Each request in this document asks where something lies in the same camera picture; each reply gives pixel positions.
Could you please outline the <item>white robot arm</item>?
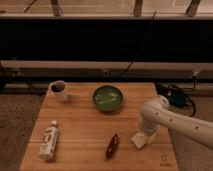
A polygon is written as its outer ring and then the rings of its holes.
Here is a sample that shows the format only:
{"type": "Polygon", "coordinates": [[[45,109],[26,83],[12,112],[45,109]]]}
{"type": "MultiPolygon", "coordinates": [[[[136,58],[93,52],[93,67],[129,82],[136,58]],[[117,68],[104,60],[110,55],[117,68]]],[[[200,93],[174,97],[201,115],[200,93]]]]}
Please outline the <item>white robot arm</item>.
{"type": "Polygon", "coordinates": [[[213,122],[180,115],[168,110],[169,101],[158,95],[145,102],[140,109],[141,130],[151,136],[157,125],[175,130],[184,136],[213,149],[213,122]]]}

